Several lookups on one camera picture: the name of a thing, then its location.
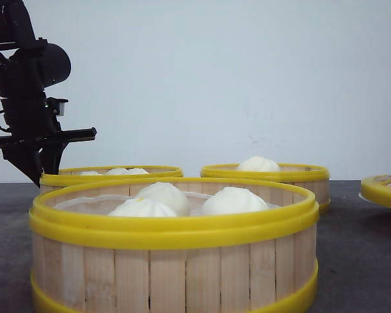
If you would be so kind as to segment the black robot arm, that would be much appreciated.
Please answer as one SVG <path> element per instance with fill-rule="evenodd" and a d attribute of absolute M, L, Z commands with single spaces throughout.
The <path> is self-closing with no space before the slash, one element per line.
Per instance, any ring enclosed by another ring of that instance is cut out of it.
<path fill-rule="evenodd" d="M 68 54 L 35 36 L 23 1 L 0 1 L 0 150 L 36 186 L 43 174 L 58 174 L 69 143 L 96 136 L 95 128 L 62 130 L 67 101 L 46 96 L 70 72 Z"/>

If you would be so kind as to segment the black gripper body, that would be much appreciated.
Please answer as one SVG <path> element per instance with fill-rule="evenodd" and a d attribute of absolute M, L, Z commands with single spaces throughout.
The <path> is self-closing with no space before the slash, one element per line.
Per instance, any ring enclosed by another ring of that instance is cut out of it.
<path fill-rule="evenodd" d="M 96 129 L 62 130 L 57 116 L 46 107 L 46 97 L 31 100 L 1 100 L 9 136 L 0 136 L 0 148 L 6 145 L 85 142 L 95 139 Z"/>

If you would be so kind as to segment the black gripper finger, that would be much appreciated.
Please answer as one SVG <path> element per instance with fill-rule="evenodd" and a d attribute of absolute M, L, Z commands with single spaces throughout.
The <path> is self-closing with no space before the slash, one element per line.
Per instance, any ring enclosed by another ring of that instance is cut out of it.
<path fill-rule="evenodd" d="M 42 147 L 40 155 L 41 166 L 46 174 L 58 175 L 63 151 L 67 143 L 47 143 Z"/>
<path fill-rule="evenodd" d="M 8 146 L 2 149 L 3 158 L 26 175 L 34 184 L 40 186 L 42 166 L 39 152 L 26 146 Z"/>

